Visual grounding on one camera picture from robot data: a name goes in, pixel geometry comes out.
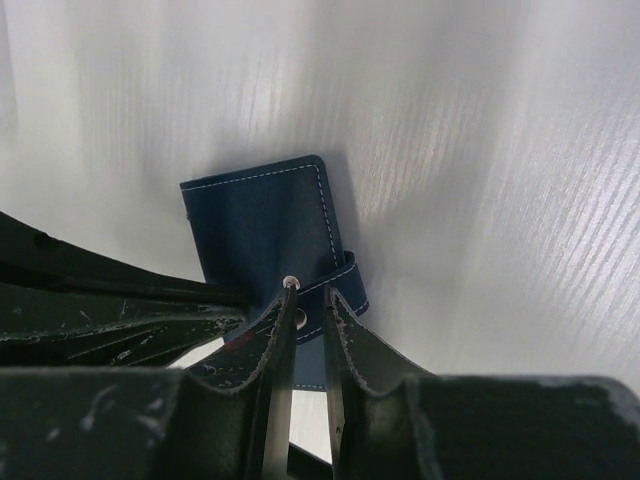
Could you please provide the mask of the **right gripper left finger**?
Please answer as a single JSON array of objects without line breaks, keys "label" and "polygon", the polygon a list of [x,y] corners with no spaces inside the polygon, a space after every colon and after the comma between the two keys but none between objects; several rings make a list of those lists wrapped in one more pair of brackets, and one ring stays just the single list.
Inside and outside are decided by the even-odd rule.
[{"label": "right gripper left finger", "polygon": [[5,368],[5,479],[283,479],[297,292],[187,369]]}]

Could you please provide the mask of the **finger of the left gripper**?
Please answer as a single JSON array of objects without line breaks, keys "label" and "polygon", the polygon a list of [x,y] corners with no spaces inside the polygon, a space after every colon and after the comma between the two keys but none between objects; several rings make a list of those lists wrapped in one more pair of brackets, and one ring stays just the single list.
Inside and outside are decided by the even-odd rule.
[{"label": "finger of the left gripper", "polygon": [[125,264],[1,216],[4,367],[164,366],[247,323],[238,293]]}]

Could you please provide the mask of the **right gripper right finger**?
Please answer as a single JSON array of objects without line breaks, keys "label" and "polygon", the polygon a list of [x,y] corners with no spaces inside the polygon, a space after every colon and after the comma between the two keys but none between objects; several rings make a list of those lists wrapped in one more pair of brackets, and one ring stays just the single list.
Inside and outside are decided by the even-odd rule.
[{"label": "right gripper right finger", "polygon": [[639,401],[592,376],[433,375],[325,292],[338,479],[635,479]]}]

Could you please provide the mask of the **blue card holder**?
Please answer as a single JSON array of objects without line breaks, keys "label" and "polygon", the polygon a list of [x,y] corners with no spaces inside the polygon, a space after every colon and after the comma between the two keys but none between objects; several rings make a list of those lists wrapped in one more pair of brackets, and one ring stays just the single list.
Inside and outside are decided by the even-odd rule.
[{"label": "blue card holder", "polygon": [[300,283],[294,386],[326,388],[324,291],[357,315],[369,307],[356,257],[345,249],[323,159],[317,155],[212,175],[180,185],[206,282],[245,295],[252,320],[287,276]]}]

